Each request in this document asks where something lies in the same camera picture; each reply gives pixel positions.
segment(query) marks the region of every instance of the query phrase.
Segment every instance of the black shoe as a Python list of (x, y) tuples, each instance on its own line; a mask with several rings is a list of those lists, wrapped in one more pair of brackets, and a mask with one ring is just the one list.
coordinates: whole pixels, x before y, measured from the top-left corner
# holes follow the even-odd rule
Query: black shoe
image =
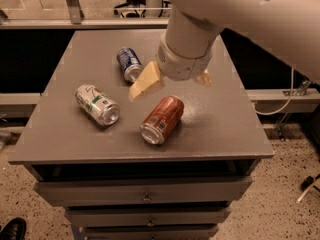
[(27, 224), (22, 218), (15, 218), (0, 232), (0, 240), (23, 240)]

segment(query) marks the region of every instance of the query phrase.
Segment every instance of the drawer handle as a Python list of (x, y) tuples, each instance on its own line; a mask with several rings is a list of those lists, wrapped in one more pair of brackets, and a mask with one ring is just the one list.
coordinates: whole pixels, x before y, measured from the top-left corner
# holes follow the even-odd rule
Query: drawer handle
[(142, 202), (144, 202), (144, 203), (150, 203), (150, 202), (152, 201), (152, 198), (149, 196), (148, 193), (145, 193), (145, 194), (144, 194), (144, 197), (143, 197), (141, 200), (142, 200)]
[(154, 227), (152, 219), (149, 219), (149, 221), (147, 222), (147, 227)]

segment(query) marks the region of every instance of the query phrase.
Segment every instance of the chair wheel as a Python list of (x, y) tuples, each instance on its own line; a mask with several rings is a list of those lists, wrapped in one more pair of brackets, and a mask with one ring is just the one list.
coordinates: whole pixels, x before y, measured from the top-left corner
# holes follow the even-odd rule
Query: chair wheel
[(314, 182), (314, 178), (311, 176), (308, 176), (305, 178), (305, 180), (301, 184), (301, 189), (305, 190), (307, 187), (309, 187)]

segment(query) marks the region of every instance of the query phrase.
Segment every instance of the wire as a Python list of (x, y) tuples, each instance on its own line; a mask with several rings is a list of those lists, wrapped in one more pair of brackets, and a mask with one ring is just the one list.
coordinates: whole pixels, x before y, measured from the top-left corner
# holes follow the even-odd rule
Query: wire
[(291, 101), (292, 92), (293, 92), (293, 82), (294, 82), (294, 68), (291, 68), (291, 87), (290, 87), (290, 94), (289, 94), (289, 98), (288, 98), (287, 102), (276, 111), (264, 113), (264, 112), (259, 112), (256, 110), (256, 113), (258, 115), (271, 116), (271, 115), (277, 114), (277, 113), (281, 112), (283, 109), (285, 109), (289, 105), (289, 102)]

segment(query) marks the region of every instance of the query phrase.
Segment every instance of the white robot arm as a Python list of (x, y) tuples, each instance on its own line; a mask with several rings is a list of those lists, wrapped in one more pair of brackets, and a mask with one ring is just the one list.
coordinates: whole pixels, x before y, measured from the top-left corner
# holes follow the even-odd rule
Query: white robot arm
[(201, 74), (224, 28), (248, 37), (320, 84), (320, 0), (170, 0), (159, 68), (174, 80)]

